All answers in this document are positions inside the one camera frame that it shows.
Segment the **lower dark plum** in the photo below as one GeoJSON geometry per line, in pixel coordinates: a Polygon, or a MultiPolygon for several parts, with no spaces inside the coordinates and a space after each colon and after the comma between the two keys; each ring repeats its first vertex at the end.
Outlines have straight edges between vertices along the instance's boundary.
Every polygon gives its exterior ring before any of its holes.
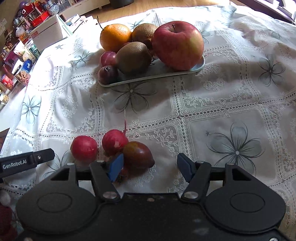
{"type": "Polygon", "coordinates": [[[98,72],[98,81],[101,84],[109,85],[116,83],[118,80],[118,70],[112,65],[102,67],[98,72]]]}

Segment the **round red radish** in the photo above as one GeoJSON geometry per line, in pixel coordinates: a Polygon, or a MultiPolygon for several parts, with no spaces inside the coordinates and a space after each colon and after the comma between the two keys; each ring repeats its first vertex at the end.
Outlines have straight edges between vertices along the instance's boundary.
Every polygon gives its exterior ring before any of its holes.
{"type": "Polygon", "coordinates": [[[74,138],[70,151],[75,160],[91,163],[96,160],[98,144],[92,137],[78,136],[74,138]]]}

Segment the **red radish with tail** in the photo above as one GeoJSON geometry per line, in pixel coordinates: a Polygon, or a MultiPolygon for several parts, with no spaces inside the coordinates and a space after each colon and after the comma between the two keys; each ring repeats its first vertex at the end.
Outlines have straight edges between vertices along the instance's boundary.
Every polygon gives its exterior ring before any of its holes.
{"type": "Polygon", "coordinates": [[[109,130],[102,139],[102,147],[107,156],[114,156],[121,152],[125,145],[129,142],[126,137],[127,125],[125,121],[125,129],[120,131],[118,129],[109,130]]]}

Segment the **front brown kiwi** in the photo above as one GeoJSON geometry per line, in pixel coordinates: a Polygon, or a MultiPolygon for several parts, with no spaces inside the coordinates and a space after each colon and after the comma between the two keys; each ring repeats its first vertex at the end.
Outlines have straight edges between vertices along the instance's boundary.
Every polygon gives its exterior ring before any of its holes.
{"type": "Polygon", "coordinates": [[[147,71],[152,57],[142,42],[131,42],[116,53],[116,66],[125,75],[135,75],[147,71]]]}

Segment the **brown kiwi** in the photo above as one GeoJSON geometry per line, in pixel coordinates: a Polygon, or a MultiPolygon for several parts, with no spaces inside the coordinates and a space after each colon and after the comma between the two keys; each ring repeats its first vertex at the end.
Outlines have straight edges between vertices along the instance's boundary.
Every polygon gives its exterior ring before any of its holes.
{"type": "Polygon", "coordinates": [[[152,49],[152,37],[158,27],[154,24],[143,23],[134,28],[132,32],[133,42],[144,43],[149,50],[152,49]]]}
{"type": "Polygon", "coordinates": [[[131,42],[116,53],[116,66],[125,75],[135,75],[147,71],[152,57],[142,42],[131,42]]]}

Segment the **orange with stem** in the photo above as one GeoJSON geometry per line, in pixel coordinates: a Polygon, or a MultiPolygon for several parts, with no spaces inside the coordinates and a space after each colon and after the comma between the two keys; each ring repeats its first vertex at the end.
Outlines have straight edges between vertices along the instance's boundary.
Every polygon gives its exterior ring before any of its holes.
{"type": "Polygon", "coordinates": [[[131,30],[123,24],[110,24],[102,28],[100,44],[105,51],[118,52],[124,44],[132,41],[131,30]]]}

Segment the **dark red tomato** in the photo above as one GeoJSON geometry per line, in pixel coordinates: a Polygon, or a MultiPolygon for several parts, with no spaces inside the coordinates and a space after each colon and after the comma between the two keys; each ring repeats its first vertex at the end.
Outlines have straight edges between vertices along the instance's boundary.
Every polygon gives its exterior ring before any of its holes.
{"type": "Polygon", "coordinates": [[[152,168],[155,160],[150,149],[143,143],[132,141],[123,148],[124,166],[132,169],[152,168]]]}

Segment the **upper red plum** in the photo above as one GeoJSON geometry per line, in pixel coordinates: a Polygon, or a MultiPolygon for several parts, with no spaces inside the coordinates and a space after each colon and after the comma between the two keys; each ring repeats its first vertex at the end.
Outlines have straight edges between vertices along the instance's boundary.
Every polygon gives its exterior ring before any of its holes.
{"type": "Polygon", "coordinates": [[[100,57],[100,65],[102,67],[111,65],[116,65],[116,53],[112,51],[106,51],[104,52],[100,57]]]}

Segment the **pale green fruit plate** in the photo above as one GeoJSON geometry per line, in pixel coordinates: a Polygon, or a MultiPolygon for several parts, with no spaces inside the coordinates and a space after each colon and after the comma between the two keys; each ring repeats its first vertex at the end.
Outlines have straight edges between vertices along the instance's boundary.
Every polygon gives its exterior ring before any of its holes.
{"type": "Polygon", "coordinates": [[[147,69],[147,72],[142,74],[136,74],[135,76],[127,76],[123,73],[118,73],[118,78],[114,83],[111,84],[103,84],[99,82],[99,85],[102,87],[114,87],[117,85],[122,84],[128,84],[138,81],[145,81],[145,80],[152,80],[152,79],[158,79],[158,78],[164,78],[164,77],[170,77],[170,76],[178,76],[178,75],[184,75],[184,74],[191,74],[191,73],[198,73],[200,72],[204,66],[205,66],[205,58],[204,56],[201,57],[199,62],[190,70],[187,71],[176,71],[168,66],[166,66],[162,61],[159,59],[156,59],[152,61],[151,65],[147,69]]]}

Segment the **back brown kiwi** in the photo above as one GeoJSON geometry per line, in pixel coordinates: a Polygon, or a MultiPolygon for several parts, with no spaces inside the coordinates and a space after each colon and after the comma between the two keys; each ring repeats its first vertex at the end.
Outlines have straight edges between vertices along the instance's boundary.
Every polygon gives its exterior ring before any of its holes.
{"type": "Polygon", "coordinates": [[[158,27],[154,24],[143,23],[134,28],[132,32],[133,42],[144,43],[149,50],[152,49],[152,37],[158,27]]]}

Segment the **large red apple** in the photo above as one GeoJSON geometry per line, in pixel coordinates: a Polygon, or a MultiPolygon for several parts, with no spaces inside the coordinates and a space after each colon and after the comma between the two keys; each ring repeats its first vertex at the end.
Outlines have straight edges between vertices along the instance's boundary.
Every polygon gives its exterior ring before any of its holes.
{"type": "Polygon", "coordinates": [[[204,41],[194,25],[185,21],[172,21],[155,30],[152,48],[166,66],[187,71],[201,60],[204,41]]]}

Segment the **black round ottoman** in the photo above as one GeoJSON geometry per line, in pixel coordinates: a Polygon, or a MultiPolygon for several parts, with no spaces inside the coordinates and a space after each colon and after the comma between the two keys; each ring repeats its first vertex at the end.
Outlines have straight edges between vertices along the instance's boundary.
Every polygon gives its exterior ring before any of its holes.
{"type": "Polygon", "coordinates": [[[111,6],[115,9],[128,6],[131,3],[134,3],[134,0],[110,0],[111,6]]]}

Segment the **white lace tablecloth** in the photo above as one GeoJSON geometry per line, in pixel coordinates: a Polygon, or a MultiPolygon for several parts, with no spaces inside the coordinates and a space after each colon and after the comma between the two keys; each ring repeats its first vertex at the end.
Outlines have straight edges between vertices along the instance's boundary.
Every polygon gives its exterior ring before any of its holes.
{"type": "Polygon", "coordinates": [[[126,129],[149,147],[155,164],[116,188],[182,193],[187,182],[177,155],[223,167],[235,163],[277,192],[287,209],[281,230],[295,239],[295,25],[244,6],[161,8],[117,22],[191,23],[204,38],[198,73],[104,88],[97,81],[103,52],[98,25],[46,48],[29,84],[1,111],[11,128],[1,156],[51,148],[53,161],[5,178],[2,201],[11,209],[27,191],[72,162],[80,135],[101,143],[126,129]]]}

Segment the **white cardboard box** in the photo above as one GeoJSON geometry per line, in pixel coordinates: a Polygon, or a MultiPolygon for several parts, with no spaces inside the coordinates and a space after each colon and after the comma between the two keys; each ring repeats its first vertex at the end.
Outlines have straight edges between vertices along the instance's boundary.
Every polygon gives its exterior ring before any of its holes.
{"type": "Polygon", "coordinates": [[[30,32],[37,49],[42,52],[47,47],[70,37],[73,33],[59,15],[54,15],[45,20],[30,32]]]}

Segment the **blue white porcelain vase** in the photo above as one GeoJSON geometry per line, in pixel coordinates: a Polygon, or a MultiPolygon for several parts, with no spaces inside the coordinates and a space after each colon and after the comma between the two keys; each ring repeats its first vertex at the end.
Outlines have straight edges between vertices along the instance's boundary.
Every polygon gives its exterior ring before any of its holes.
{"type": "Polygon", "coordinates": [[[48,11],[48,14],[50,16],[54,16],[54,15],[58,14],[59,11],[60,11],[59,6],[57,4],[55,4],[55,3],[52,3],[51,0],[47,0],[45,8],[48,11]]]}

